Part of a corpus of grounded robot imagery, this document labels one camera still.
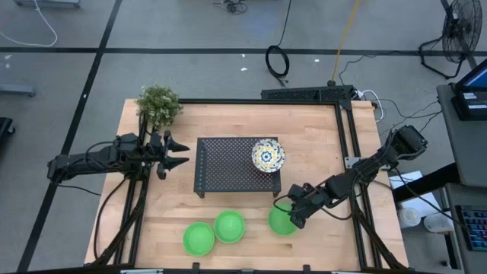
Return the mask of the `black beam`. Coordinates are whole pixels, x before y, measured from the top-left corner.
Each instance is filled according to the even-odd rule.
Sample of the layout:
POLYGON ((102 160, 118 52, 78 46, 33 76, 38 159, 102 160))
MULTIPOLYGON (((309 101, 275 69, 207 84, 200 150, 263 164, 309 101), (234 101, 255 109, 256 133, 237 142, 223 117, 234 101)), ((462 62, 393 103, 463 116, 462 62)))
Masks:
POLYGON ((402 185, 392 192, 395 202, 403 202, 417 195, 430 193, 444 187, 448 183, 459 183, 460 175, 457 164, 452 163, 417 180, 407 182, 403 178, 399 181, 402 185))

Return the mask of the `black aluminium station frame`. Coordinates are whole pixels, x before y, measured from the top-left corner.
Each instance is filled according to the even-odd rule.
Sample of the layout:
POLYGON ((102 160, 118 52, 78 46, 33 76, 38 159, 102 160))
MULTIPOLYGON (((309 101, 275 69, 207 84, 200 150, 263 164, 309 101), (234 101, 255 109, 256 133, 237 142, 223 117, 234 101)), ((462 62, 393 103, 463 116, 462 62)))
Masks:
POLYGON ((188 100, 171 126, 173 137, 187 146, 187 162, 165 180, 151 174, 146 183, 145 210, 116 256, 137 267, 189 269, 359 270, 383 266, 366 233, 348 219, 344 202, 317 212, 304 229, 288 236, 268 224, 271 193, 208 193, 193 190, 197 140, 200 137, 276 137, 286 151, 281 171, 282 191, 301 183, 317 184, 343 171, 346 155, 367 157, 380 147, 370 103, 355 101, 350 110, 335 105, 280 104, 259 100, 188 100), (185 230, 195 222, 212 225, 226 210, 245 221, 236 243, 216 241, 205 256, 183 248, 185 230))

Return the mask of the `grey desk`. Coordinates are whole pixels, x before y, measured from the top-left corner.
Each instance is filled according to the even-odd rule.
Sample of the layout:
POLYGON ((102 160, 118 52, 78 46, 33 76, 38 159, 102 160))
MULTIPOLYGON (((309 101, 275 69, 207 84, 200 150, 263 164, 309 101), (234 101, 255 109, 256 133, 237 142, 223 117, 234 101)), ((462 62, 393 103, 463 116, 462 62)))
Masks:
POLYGON ((438 85, 436 91, 462 184, 487 187, 487 120, 460 120, 452 87, 438 85))
MULTIPOLYGON (((452 217, 459 221, 455 206, 487 207, 487 188, 449 183, 446 196, 452 217)), ((463 238, 462 225, 454 223, 452 235, 454 262, 465 274, 487 274, 487 252, 468 249, 463 238)))

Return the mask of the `grey table foot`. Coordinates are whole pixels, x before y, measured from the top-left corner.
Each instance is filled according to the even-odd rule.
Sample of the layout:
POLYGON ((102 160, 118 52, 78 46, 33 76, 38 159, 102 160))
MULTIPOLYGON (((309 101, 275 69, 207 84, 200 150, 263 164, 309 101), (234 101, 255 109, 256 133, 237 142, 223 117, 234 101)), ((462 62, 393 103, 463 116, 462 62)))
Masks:
POLYGON ((33 86, 0 84, 0 94, 25 95, 34 97, 36 93, 37 92, 33 86))
POLYGON ((39 7, 70 7, 80 8, 81 0, 12 0, 17 6, 38 5, 39 7))

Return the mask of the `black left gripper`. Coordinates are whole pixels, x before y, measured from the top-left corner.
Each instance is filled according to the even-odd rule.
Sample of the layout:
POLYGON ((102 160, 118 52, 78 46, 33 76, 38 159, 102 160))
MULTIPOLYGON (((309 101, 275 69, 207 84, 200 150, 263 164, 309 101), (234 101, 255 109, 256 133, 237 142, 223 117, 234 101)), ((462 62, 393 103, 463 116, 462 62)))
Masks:
POLYGON ((163 135, 160 135, 157 130, 152 131, 150 139, 145 145, 145 150, 151 163, 158 162, 157 176, 160 180, 166 179, 166 169, 172 170, 189 160, 188 158, 172 158, 167 156, 168 151, 182 152, 190 150, 189 147, 174 141, 169 131, 166 131, 163 135))

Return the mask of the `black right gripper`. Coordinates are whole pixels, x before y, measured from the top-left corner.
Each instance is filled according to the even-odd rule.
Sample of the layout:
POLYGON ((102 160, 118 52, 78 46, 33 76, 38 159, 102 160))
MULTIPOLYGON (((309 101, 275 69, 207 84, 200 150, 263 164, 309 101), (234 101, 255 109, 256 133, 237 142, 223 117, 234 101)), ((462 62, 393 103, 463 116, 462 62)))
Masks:
POLYGON ((285 213, 290 212, 290 222, 299 229, 303 229, 306 218, 301 215, 312 215, 318 209, 324 206, 329 208, 332 204, 332 197, 323 185, 312 186, 305 183, 303 186, 293 184, 288 191, 288 202, 282 203, 282 210, 285 213))

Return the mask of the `white plastic cup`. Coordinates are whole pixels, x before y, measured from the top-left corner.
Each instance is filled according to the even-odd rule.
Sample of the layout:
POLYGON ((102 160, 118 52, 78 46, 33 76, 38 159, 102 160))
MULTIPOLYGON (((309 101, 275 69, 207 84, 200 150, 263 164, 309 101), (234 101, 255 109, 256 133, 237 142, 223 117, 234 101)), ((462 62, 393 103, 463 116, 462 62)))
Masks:
POLYGON ((449 212, 427 215, 423 220, 423 224, 432 233, 448 233, 454 230, 454 222, 450 217, 451 214, 449 212))
POLYGON ((401 229, 415 227, 421 222, 419 211, 414 208, 399 209, 397 211, 397 217, 401 229))

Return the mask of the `white paper sheet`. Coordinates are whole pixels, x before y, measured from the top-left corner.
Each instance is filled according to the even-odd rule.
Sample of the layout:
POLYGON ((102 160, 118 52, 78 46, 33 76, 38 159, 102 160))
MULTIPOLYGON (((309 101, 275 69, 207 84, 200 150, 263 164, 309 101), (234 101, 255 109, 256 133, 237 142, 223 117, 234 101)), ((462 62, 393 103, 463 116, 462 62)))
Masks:
MULTIPOLYGON (((412 182, 414 180, 420 179, 423 177, 422 173, 420 171, 413 171, 405 174, 401 174, 402 178, 406 183, 412 182)), ((390 186, 393 189, 396 189, 400 186, 403 185, 403 182, 399 178, 399 176, 392 176, 389 177, 390 181, 390 186)), ((411 208, 415 209, 416 211, 419 212, 419 216, 421 218, 426 217, 428 215, 432 215, 434 213, 437 213, 438 211, 431 207, 426 201, 430 202, 433 206, 440 208, 436 198, 432 193, 426 193, 421 195, 420 198, 413 198, 413 199, 408 199, 403 202, 396 202, 398 207, 400 209, 405 209, 405 208, 411 208)))

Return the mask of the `open laptop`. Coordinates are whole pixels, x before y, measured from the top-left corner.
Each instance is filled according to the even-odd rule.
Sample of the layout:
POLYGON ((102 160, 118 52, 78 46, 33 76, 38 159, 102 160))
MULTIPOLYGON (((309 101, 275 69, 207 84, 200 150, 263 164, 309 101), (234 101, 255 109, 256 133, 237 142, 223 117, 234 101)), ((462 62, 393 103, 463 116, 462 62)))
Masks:
POLYGON ((451 102, 460 120, 487 120, 487 59, 454 85, 451 102))

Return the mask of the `yellow patterned mini bowl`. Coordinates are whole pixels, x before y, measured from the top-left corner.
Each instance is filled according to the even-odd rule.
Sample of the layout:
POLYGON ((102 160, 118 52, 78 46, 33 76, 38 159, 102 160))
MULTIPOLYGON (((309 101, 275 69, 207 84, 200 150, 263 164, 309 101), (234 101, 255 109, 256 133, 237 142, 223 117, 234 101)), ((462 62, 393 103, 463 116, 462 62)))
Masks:
POLYGON ((275 139, 260 139, 251 152, 253 166, 263 173, 279 171, 285 163, 286 153, 283 145, 275 139))

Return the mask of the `potted green plant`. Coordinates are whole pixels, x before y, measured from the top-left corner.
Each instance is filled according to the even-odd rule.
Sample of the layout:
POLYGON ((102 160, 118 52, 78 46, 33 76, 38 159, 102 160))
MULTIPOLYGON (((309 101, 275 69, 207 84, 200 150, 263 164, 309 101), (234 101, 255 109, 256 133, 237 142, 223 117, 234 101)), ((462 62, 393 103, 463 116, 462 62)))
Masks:
POLYGON ((138 106, 137 115, 145 118, 156 129, 172 125, 183 112, 179 95, 171 88, 159 84, 143 86, 135 103, 138 106))

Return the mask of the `silver mounting plate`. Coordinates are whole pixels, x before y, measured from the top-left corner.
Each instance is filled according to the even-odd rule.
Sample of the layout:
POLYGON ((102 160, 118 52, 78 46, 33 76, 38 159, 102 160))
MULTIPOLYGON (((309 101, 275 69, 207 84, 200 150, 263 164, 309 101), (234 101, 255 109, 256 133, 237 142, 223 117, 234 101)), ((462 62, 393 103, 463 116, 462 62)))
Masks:
MULTIPOLYGON (((345 157, 345 168, 346 169, 351 169, 354 164, 357 162, 364 160, 364 158, 359 158, 359 157, 345 157)), ((389 164, 383 165, 379 168, 379 170, 389 170, 391 166, 389 164)))

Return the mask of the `black floor fan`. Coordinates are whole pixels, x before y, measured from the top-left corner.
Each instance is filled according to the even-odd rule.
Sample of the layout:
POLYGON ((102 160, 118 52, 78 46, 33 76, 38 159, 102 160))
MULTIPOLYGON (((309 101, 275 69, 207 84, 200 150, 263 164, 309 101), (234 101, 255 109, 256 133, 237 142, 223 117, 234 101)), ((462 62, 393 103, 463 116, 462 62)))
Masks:
POLYGON ((441 0, 445 11, 444 23, 439 38, 429 40, 419 46, 421 64, 445 79, 456 78, 462 64, 467 61, 476 67, 474 52, 482 32, 482 4, 480 0, 441 0), (454 75, 447 75, 428 65, 425 61, 425 47, 429 52, 441 42, 442 52, 448 62, 457 64, 454 75))

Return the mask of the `black perforated metal panel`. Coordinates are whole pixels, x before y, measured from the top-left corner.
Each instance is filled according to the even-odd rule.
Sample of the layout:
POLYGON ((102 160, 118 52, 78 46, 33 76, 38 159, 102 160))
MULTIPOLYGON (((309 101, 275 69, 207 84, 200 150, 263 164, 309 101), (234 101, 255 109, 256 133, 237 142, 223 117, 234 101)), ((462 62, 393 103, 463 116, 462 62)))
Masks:
POLYGON ((311 88, 281 88, 261 91, 261 98, 267 100, 312 101, 318 104, 339 104, 351 110, 355 88, 352 85, 322 86, 311 88))

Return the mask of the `black keyboard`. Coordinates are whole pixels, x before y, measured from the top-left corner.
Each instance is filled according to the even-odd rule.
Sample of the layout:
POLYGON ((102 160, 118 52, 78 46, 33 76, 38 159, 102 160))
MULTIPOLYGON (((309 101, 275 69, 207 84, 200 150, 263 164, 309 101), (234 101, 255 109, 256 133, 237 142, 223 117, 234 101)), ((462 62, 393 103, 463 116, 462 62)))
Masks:
POLYGON ((487 252, 487 207, 456 205, 455 209, 468 249, 487 252))

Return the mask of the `green plastic mini bowl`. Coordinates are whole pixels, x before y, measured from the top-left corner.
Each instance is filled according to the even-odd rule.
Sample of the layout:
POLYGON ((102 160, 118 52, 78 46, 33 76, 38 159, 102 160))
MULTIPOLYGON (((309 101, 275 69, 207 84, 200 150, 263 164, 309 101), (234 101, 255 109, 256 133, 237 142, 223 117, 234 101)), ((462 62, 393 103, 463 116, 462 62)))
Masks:
POLYGON ((215 234, 211 226, 203 222, 192 223, 184 232, 184 250, 192 256, 204 256, 212 248, 215 234))
POLYGON ((233 244, 243 237, 246 224, 239 212, 227 210, 217 216, 213 228, 217 239, 226 244, 233 244))
POLYGON ((274 233, 281 236, 288 236, 295 233, 298 228, 290 222, 290 215, 282 210, 282 202, 278 202, 277 206, 281 210, 273 206, 269 211, 269 227, 274 233))

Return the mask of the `black chair base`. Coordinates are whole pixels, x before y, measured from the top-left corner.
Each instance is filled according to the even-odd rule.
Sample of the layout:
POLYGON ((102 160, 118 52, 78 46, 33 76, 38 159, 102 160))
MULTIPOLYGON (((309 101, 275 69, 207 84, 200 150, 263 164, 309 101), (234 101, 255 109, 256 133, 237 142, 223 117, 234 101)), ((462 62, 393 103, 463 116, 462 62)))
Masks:
POLYGON ((15 133, 13 119, 0 117, 0 146, 5 142, 7 137, 15 133))

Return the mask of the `black perforated metal rack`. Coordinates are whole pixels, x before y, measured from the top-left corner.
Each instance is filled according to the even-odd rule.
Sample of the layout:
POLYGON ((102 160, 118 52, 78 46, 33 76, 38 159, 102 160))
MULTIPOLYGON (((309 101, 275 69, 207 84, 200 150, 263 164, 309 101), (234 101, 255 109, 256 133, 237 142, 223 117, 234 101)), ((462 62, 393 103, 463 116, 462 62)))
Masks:
POLYGON ((281 188, 278 171, 265 173, 254 166, 252 150, 261 137, 214 137, 197 139, 193 192, 267 192, 277 196, 281 188))

